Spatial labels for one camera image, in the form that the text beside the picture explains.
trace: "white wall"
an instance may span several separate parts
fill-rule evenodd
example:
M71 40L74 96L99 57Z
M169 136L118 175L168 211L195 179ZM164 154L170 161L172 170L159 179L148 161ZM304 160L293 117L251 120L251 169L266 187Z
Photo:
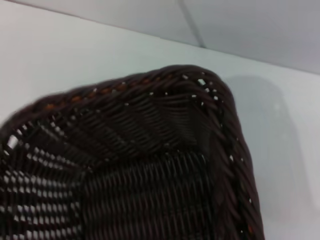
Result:
M320 74L317 0L9 1ZM179 5L188 9L202 41L192 35Z

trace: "dark brown wicker basket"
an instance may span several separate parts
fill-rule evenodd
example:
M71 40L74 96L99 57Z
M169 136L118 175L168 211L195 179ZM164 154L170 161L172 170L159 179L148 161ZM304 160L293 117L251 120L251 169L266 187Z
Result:
M233 96L192 65L48 96L0 129L0 240L263 240Z

